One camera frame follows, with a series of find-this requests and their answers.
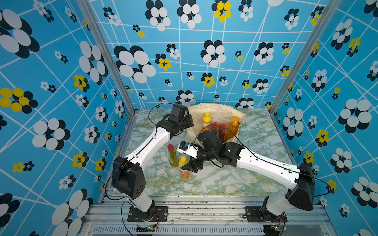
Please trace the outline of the orange bottle yellow cap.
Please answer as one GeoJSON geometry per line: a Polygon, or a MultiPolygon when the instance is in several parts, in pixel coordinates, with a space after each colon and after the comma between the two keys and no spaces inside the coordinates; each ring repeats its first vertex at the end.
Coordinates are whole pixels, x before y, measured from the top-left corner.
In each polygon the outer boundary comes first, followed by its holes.
{"type": "Polygon", "coordinates": [[[181,177],[185,181],[190,178],[190,171],[184,169],[186,164],[189,164],[188,158],[186,156],[181,156],[179,159],[179,167],[181,170],[181,177]]]}
{"type": "Polygon", "coordinates": [[[202,118],[202,132],[206,130],[210,130],[210,125],[211,125],[211,116],[209,112],[206,112],[204,114],[204,117],[202,118]]]}

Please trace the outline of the dark red bottle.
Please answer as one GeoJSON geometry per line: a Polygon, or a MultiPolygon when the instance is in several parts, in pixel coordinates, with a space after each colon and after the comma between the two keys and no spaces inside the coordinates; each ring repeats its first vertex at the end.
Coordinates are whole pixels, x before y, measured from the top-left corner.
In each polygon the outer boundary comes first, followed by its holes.
{"type": "Polygon", "coordinates": [[[219,139],[224,143],[225,142],[225,133],[226,133],[226,125],[222,124],[219,127],[218,134],[219,134],[219,139]]]}
{"type": "Polygon", "coordinates": [[[218,137],[218,123],[214,122],[211,127],[211,132],[218,137]]]}

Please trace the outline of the green bottle red cap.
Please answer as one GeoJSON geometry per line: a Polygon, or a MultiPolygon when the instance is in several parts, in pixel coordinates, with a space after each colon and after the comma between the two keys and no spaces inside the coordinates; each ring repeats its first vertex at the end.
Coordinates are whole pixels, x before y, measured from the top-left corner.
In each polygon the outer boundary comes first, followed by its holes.
{"type": "Polygon", "coordinates": [[[172,144],[169,144],[167,146],[168,148],[168,154],[169,154],[169,163],[172,167],[178,167],[179,164],[178,164],[178,158],[177,158],[177,154],[176,154],[176,150],[174,148],[174,146],[172,144]]]}

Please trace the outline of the orange pump dish soap bottle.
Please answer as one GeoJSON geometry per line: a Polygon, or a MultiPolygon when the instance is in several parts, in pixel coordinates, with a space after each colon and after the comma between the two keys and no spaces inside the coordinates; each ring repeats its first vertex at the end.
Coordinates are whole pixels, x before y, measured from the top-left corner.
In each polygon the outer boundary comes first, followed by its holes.
{"type": "Polygon", "coordinates": [[[229,141],[232,139],[235,135],[237,135],[239,126],[240,126],[240,118],[239,117],[233,117],[230,119],[231,123],[228,125],[227,134],[225,136],[225,141],[229,141]]]}

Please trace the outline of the cream canvas shopping bag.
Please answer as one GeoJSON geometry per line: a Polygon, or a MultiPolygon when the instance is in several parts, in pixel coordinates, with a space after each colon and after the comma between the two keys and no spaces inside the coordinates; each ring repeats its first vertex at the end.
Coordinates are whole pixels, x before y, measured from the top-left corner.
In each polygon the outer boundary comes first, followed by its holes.
{"type": "Polygon", "coordinates": [[[221,125],[225,125],[226,133],[231,129],[232,122],[238,122],[238,128],[234,131],[230,141],[236,142],[239,129],[246,118],[246,114],[238,111],[231,106],[221,104],[200,103],[189,107],[189,113],[192,115],[194,126],[186,130],[187,134],[184,141],[188,143],[199,143],[198,134],[204,130],[211,130],[213,124],[218,125],[218,131],[221,125]]]}

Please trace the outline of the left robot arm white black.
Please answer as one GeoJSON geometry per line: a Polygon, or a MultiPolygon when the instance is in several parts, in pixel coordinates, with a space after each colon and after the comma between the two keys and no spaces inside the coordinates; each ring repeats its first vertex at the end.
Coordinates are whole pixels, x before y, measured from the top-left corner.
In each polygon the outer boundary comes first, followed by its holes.
{"type": "Polygon", "coordinates": [[[193,126],[188,107],[175,103],[171,113],[157,122],[151,135],[142,144],[125,157],[119,156],[114,160],[110,185],[126,194],[142,219],[150,220],[155,213],[155,202],[145,191],[144,169],[162,146],[193,126]]]}

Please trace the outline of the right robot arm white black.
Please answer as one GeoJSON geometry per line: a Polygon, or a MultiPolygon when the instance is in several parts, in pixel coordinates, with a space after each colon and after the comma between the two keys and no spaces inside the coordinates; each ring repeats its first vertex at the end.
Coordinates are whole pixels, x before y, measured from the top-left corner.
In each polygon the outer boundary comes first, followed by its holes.
{"type": "Polygon", "coordinates": [[[190,156],[184,170],[197,173],[205,161],[219,162],[222,166],[254,171],[285,186],[285,189],[273,196],[265,197],[261,208],[255,213],[256,218],[274,222],[285,221],[284,212],[297,208],[311,211],[314,208],[316,181],[311,167],[305,163],[299,166],[275,161],[252,152],[242,144],[223,143],[212,132],[205,131],[199,135],[199,143],[182,141],[178,151],[190,156]]]}

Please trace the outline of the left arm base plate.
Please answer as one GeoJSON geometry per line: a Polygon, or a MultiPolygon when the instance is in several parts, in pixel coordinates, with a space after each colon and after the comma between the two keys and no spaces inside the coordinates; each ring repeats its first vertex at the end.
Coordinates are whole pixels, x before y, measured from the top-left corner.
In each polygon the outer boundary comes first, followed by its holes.
{"type": "Polygon", "coordinates": [[[168,207],[158,206],[142,212],[136,207],[129,208],[127,222],[166,222],[168,217],[168,207]]]}

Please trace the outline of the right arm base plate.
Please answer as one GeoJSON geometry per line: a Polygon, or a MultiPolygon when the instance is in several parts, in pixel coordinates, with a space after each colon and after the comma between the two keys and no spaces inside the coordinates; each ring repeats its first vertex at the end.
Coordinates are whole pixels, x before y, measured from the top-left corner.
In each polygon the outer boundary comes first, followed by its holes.
{"type": "Polygon", "coordinates": [[[244,216],[249,223],[287,223],[285,212],[279,216],[275,216],[269,212],[262,213],[260,207],[257,206],[245,207],[244,216]]]}

